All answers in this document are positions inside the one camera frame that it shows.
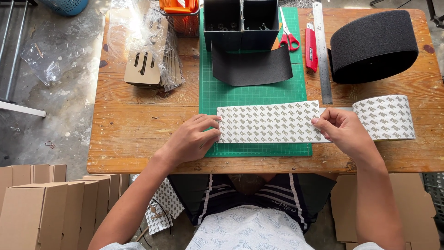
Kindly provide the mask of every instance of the black box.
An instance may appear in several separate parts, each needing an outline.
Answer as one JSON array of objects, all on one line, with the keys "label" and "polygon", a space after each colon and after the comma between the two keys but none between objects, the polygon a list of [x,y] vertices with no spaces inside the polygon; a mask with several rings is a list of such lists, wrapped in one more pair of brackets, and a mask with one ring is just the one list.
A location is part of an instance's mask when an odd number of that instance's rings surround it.
[{"label": "black box", "polygon": [[211,51],[211,42],[225,51],[238,51],[242,39],[240,0],[205,0],[203,25],[207,51]]},{"label": "black box", "polygon": [[278,0],[243,0],[242,8],[241,49],[271,50],[279,33]]}]

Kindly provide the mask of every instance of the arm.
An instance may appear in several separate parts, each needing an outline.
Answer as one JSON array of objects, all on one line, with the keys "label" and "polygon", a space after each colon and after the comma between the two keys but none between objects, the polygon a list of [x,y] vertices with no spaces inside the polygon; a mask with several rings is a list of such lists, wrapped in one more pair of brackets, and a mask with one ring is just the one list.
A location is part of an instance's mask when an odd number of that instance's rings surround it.
[{"label": "arm", "polygon": [[312,124],[349,155],[357,166],[356,234],[358,243],[405,250],[392,184],[373,140],[352,111],[328,108]]},{"label": "arm", "polygon": [[127,243],[136,233],[151,198],[177,165],[203,158],[220,136],[215,115],[199,114],[182,124],[149,161],[108,213],[89,244],[88,250],[117,242]]}]

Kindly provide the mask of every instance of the hand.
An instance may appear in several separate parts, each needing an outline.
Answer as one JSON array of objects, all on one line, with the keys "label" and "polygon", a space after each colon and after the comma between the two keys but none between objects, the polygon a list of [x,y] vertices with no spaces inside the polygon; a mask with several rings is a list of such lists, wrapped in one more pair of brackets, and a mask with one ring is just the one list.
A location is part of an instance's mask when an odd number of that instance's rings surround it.
[{"label": "hand", "polygon": [[217,122],[219,120],[221,117],[216,115],[199,114],[193,116],[180,125],[155,155],[173,168],[183,162],[203,158],[211,146],[219,140],[221,135]]},{"label": "hand", "polygon": [[320,118],[311,120],[322,135],[354,160],[366,160],[379,155],[375,143],[353,111],[327,108]]}]

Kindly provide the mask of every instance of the steel ruler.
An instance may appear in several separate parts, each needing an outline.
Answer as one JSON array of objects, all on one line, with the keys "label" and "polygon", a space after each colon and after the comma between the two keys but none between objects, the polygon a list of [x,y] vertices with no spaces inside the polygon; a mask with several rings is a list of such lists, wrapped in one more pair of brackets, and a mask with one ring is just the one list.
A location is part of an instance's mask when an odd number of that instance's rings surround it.
[{"label": "steel ruler", "polygon": [[329,61],[327,58],[327,45],[325,44],[324,18],[322,4],[313,3],[314,33],[316,35],[316,50],[319,63],[319,78],[321,80],[321,93],[323,104],[333,104],[332,89],[329,76]]}]

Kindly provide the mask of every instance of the red scissor handle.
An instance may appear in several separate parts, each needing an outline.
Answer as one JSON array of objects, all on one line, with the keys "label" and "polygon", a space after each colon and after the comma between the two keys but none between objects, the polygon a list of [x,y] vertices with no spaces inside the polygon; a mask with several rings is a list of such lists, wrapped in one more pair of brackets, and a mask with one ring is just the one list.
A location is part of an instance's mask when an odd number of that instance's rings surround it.
[{"label": "red scissor handle", "polygon": [[282,34],[281,42],[279,43],[279,47],[282,47],[283,45],[288,44],[288,50],[289,51],[296,51],[299,48],[299,41],[294,38],[293,34],[285,34],[285,32]]}]

